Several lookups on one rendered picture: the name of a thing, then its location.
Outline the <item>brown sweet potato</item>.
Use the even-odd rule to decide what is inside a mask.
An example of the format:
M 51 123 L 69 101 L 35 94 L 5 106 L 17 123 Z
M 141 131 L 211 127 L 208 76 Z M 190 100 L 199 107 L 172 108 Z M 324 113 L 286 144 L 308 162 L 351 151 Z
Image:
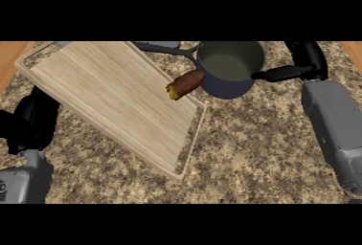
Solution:
M 178 100 L 188 94 L 203 82 L 203 71 L 200 69 L 186 72 L 174 81 L 165 86 L 171 100 Z

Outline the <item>pale wooden tray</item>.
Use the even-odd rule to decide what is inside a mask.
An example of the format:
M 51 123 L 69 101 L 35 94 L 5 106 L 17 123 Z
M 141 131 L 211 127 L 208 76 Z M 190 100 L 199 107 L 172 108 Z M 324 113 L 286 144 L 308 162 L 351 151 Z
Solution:
M 193 146 L 206 105 L 191 96 L 171 100 L 169 76 L 128 41 L 73 41 L 36 65 L 24 60 L 47 41 L 16 60 L 36 87 L 171 178 L 184 146 Z

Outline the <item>pale grey object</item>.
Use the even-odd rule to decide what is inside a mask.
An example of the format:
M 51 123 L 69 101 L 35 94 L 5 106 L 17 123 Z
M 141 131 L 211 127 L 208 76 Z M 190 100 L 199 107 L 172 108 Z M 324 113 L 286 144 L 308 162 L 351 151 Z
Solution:
M 168 48 L 178 48 L 181 45 L 180 41 L 146 41 L 146 44 L 168 47 Z

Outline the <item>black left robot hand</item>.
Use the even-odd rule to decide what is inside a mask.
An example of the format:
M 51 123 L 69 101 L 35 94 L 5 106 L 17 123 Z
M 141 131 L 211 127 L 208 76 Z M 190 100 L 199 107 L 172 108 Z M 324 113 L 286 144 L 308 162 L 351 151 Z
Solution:
M 8 153 L 42 150 L 51 141 L 58 102 L 36 87 L 24 96 L 13 113 L 0 110 L 0 138 L 7 140 Z

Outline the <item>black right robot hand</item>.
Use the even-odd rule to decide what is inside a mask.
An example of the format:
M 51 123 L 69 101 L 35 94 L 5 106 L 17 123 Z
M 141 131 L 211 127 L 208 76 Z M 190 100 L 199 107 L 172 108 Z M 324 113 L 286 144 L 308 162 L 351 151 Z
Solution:
M 292 78 L 301 80 L 327 79 L 327 64 L 317 43 L 314 41 L 285 41 L 285 46 L 293 64 L 259 71 L 251 75 L 251 78 L 268 82 L 279 82 Z

